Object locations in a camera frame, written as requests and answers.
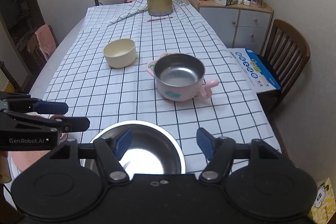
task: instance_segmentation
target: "blue and white package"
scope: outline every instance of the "blue and white package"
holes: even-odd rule
[[[278,90],[281,87],[266,69],[258,56],[249,48],[229,49],[234,58],[251,81],[256,93]]]

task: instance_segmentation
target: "metal bolt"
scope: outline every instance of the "metal bolt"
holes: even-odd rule
[[[202,177],[206,180],[214,180],[218,178],[218,173],[216,173],[215,171],[205,171],[202,173]]]
[[[163,180],[160,180],[160,183],[161,183],[161,184],[168,184],[168,183],[169,183],[169,181],[168,181],[168,180],[165,180],[165,179],[163,179]]]
[[[115,171],[110,174],[110,178],[113,180],[123,180],[126,178],[126,174],[121,171]]]
[[[154,187],[157,187],[157,186],[160,185],[160,183],[158,183],[157,181],[152,181],[152,182],[150,183],[150,185],[152,185],[152,186],[154,186]]]

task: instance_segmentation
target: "pot handle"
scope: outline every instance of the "pot handle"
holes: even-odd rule
[[[156,62],[162,58],[162,57],[165,57],[167,55],[171,54],[170,52],[164,52],[163,54],[160,55],[160,57],[157,59],[157,60],[154,60],[154,61],[151,61],[147,64],[147,71],[148,73],[154,78],[154,66],[156,64]]]
[[[218,79],[208,81],[205,85],[202,85],[198,92],[198,96],[202,99],[209,99],[212,96],[212,88],[218,86]]]

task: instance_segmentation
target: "yellow tissue box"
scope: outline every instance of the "yellow tissue box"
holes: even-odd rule
[[[320,181],[317,187],[317,197],[311,208],[310,217],[317,224],[326,224],[336,212],[333,187],[329,178]]]

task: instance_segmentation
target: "cartoon dog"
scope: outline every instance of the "cartoon dog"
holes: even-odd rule
[[[317,197],[316,200],[314,202],[314,207],[315,208],[320,208],[322,201],[325,199],[326,197],[326,191],[329,190],[329,185],[325,186],[324,183],[322,183],[317,191]]]

